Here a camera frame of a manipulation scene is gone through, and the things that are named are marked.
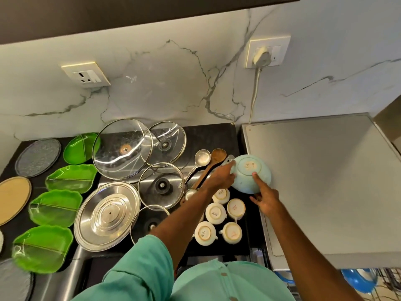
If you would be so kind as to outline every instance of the rolled-up sleeve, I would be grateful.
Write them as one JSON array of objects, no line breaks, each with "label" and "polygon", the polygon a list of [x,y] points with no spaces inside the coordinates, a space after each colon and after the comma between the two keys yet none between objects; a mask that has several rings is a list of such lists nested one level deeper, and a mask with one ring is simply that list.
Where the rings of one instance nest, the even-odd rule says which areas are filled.
[{"label": "rolled-up sleeve", "polygon": [[173,260],[159,238],[147,235],[94,285],[74,301],[166,301],[174,284]]}]

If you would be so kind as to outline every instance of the power cord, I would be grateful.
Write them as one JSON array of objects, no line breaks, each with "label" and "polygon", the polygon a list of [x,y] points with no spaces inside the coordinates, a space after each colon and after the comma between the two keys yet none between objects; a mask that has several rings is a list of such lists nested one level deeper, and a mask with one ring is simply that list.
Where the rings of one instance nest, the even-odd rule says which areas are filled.
[{"label": "power cord", "polygon": [[251,100],[251,114],[249,115],[249,123],[251,123],[252,121],[253,106],[255,105],[256,96],[258,95],[260,72],[262,71],[263,67],[268,66],[271,62],[272,62],[272,56],[270,55],[266,47],[259,48],[255,54],[255,57],[253,57],[253,64],[255,65],[256,69],[255,69],[255,81],[253,83],[253,94]]}]

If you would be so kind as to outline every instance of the electrical outlet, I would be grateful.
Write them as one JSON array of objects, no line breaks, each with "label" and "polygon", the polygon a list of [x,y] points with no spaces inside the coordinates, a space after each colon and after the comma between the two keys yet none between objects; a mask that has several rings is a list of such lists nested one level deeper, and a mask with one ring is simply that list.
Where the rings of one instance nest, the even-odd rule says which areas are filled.
[{"label": "electrical outlet", "polygon": [[253,58],[259,48],[266,47],[270,55],[272,55],[272,62],[268,66],[280,65],[284,56],[286,55],[289,40],[291,36],[282,36],[274,38],[250,40],[248,45],[248,55],[245,59],[245,68],[254,69]]},{"label": "electrical outlet", "polygon": [[61,68],[72,81],[82,87],[103,87],[110,85],[110,82],[96,62],[63,65]]}]

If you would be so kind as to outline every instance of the green divided plate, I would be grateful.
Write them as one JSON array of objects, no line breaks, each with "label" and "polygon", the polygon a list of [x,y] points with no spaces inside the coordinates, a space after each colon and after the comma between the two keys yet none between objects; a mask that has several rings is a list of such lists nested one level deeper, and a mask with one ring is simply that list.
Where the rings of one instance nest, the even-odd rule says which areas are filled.
[{"label": "green divided plate", "polygon": [[[98,135],[96,133],[85,133],[75,137],[64,149],[63,158],[71,165],[83,164],[92,158],[93,143]],[[100,138],[96,140],[94,152],[100,147]]]},{"label": "green divided plate", "polygon": [[52,190],[30,202],[28,212],[35,224],[67,228],[74,223],[81,204],[82,196],[77,191]]},{"label": "green divided plate", "polygon": [[44,183],[48,190],[71,190],[82,194],[92,187],[96,172],[93,165],[69,165],[50,174]]},{"label": "green divided plate", "polygon": [[49,225],[33,227],[14,240],[12,257],[24,270],[39,274],[55,273],[63,265],[73,239],[68,228]]}]

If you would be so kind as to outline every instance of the shirt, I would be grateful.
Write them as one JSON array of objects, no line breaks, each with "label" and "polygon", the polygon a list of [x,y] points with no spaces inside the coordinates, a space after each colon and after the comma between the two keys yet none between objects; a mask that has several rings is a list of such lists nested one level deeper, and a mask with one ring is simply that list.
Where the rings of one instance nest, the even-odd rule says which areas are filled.
[{"label": "shirt", "polygon": [[173,260],[164,243],[139,239],[107,272],[102,283],[74,301],[294,301],[286,285],[269,269],[245,261],[212,260],[184,271],[174,282]]}]

